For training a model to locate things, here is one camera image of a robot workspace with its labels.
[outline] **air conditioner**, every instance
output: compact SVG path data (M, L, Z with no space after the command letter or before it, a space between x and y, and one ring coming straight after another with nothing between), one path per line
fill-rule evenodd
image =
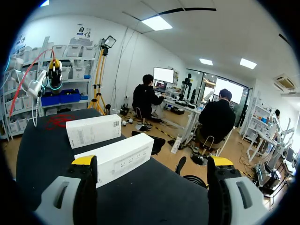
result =
M282 89L282 91L296 89L296 85L285 74L277 76L277 77L275 77L273 79L275 81L274 85L276 86L276 88L278 88L280 90Z

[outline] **yellow tripod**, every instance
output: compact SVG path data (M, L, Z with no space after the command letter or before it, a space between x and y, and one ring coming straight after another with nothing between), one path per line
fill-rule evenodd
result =
M88 107L88 109L90 109L91 107L93 107L97 111L100 111L104 116L107 115L108 110L110 109L110 105L105 105L105 102L104 102L104 99L102 97L102 94L100 93L100 91L101 91L101 84L102 84L102 76L103 76L104 65L105 65L105 60L106 60L107 53L108 53L108 49L107 48L103 48L101 50L99 61L98 61L98 66L97 66L95 84L93 84L93 86L94 86L94 98L91 100L90 105ZM99 79L99 82L98 82L99 69L100 69L100 79ZM103 106L104 106L104 110L102 109L102 107L101 107L101 105L99 103L100 98L102 100L102 103L103 103Z

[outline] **black jacket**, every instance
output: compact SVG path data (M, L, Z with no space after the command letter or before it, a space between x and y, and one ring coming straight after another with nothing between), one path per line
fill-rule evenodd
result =
M205 139L213 136L214 143L219 143L232 130L234 121L235 115L226 100L209 102L199 116L200 133Z
M154 93L153 86L139 84L133 92L133 109L139 107L143 118L151 117L151 104L159 105L163 102L164 97L157 97Z

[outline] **black table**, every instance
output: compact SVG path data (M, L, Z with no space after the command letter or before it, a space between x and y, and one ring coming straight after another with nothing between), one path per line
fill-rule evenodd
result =
M62 114L76 119L97 117L94 109ZM46 130L52 116L27 125L19 148L16 181L28 207L35 210L42 192L64 172L74 155L124 139L72 149L63 127ZM98 224L207 224L207 190L171 171L155 159L97 189Z

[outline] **black hair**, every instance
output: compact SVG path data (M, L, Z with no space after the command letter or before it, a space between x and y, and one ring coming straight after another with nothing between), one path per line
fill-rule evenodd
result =
M232 93L229 91L229 90L227 90L227 89L222 89L221 91L220 91L220 97L222 97L222 98L227 98L228 99L228 101L230 101L231 100L231 98L233 97L233 95L232 95Z
M277 109L277 110L275 110L275 114L276 114L276 116L278 117L279 115L280 115L280 111Z
M146 74L142 77L142 82L144 83L144 85L148 85L151 82L153 82L153 76L150 74Z

